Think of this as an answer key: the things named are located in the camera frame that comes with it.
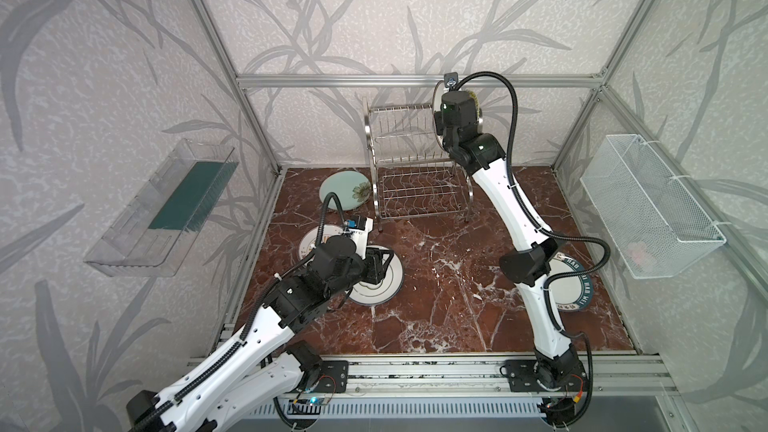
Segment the large orange sun plate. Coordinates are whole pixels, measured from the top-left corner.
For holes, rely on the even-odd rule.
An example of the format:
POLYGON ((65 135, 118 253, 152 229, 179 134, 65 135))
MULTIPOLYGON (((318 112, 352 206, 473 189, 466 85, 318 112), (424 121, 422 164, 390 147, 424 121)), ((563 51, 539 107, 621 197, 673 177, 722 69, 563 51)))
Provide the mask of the large orange sun plate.
POLYGON ((441 112, 441 98, 442 95, 445 93, 446 88, 444 87, 444 81, 439 80, 434 89, 433 89, 433 95, 432 95, 432 117, 433 117, 433 127, 435 131, 435 135, 437 137, 441 137, 443 135, 443 122, 442 122, 442 112, 441 112))

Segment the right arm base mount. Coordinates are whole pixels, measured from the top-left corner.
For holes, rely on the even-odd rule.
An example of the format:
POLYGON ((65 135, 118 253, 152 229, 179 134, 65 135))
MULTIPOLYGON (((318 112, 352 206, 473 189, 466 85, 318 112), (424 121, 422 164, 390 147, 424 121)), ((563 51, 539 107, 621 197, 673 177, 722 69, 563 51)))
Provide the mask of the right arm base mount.
POLYGON ((499 373, 507 380, 511 392, 583 393, 588 386, 588 373, 580 360, 567 363, 544 359, 506 360, 499 373))

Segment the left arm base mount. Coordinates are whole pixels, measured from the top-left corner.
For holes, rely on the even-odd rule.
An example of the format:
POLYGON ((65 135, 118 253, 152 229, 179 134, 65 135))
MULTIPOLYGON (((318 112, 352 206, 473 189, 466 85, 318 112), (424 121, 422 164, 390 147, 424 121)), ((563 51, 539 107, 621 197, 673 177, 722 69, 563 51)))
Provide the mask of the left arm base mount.
POLYGON ((346 360, 321 360, 304 373, 299 383, 290 392, 303 393, 344 393, 349 378, 350 363, 346 360))

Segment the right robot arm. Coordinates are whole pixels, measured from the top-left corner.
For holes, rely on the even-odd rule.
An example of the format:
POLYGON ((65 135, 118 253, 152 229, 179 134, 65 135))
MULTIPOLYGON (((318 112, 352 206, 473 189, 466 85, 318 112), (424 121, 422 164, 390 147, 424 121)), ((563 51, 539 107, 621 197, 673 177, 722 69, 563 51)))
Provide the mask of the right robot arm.
POLYGON ((443 150, 480 186, 502 219, 514 250, 499 259, 502 273, 515 284, 529 318, 536 356, 536 380, 557 390, 581 373, 573 340, 566 335, 550 292, 550 262, 563 241, 529 208, 531 203, 507 164, 498 140, 480 127, 474 96, 445 91, 433 101, 435 133, 443 150))

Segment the yellow green striped plate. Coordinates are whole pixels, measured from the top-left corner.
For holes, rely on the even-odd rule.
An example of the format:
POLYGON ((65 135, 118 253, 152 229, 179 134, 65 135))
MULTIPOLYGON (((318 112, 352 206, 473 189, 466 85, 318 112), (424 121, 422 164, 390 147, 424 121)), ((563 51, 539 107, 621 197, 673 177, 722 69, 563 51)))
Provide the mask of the yellow green striped plate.
POLYGON ((476 112, 476 114, 475 114, 475 115, 476 115, 476 126, 477 126, 477 131, 478 131, 478 133, 482 133, 482 124, 483 124, 483 112, 482 112, 482 108, 481 108, 481 106, 480 106, 480 102, 479 102, 478 96, 477 96, 477 94, 476 94, 474 91, 472 91, 472 90, 468 90, 467 92, 469 93, 470 97, 471 97, 471 98, 473 99, 473 101, 474 101, 474 105, 475 105, 475 112, 476 112))

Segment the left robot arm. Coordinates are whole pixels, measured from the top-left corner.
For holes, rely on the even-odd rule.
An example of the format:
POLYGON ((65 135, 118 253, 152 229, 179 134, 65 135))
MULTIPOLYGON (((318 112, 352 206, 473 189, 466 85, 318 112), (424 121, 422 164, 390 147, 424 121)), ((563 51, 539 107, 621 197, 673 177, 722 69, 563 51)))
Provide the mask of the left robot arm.
POLYGON ((396 254, 357 250, 348 236, 317 245, 267 288, 246 323, 172 385, 142 391, 127 405, 135 431, 226 431, 265 402, 319 379, 322 360, 292 338, 326 313, 330 301, 386 273, 396 254))

